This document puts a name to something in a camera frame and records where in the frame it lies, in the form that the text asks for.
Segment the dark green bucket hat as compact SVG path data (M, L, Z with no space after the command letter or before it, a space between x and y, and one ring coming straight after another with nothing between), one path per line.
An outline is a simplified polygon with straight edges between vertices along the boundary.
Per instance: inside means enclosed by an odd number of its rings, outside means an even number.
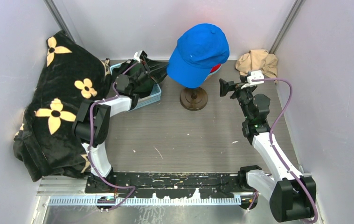
M148 96L155 84L161 83L167 76L167 61L155 61L149 58L138 62L127 60L110 68L112 82L122 95Z

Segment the blue bucket hat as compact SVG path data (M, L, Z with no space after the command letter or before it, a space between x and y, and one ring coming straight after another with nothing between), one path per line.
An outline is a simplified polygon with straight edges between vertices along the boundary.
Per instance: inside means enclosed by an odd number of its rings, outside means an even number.
M225 63L230 55L225 33L216 25L202 23L187 30L170 56L167 74L175 82L197 88L211 70Z

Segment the bright red bucket hat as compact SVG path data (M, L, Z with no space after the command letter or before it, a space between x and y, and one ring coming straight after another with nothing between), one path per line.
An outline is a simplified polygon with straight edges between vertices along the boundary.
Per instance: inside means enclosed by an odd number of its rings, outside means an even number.
M211 69L210 73L217 72L217 71L220 69L221 65L222 65L222 64L220 63L220 64L214 66L214 67Z

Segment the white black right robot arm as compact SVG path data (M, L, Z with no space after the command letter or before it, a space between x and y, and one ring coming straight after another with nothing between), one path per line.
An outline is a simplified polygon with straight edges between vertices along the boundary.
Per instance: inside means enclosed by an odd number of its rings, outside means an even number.
M269 202L271 213L279 223L302 220L314 224L319 218L316 182L296 169L277 143L274 127L267 121L271 100L264 94L253 94L263 82L262 79L241 83L219 80L220 97L231 92L231 99L238 100L245 117L243 135L259 152L271 172L268 176L259 166L242 167L239 188L245 192L254 189L256 194L261 194Z

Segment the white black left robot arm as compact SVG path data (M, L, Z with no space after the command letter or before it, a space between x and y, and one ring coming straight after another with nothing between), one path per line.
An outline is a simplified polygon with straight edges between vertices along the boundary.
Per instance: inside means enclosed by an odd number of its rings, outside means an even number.
M105 146L110 118L160 101L160 83L167 76L167 66L167 61L149 59L143 50L122 63L109 65L106 62L115 96L84 100L72 126L72 133L84 147L90 163L88 192L97 190L108 193L116 188Z

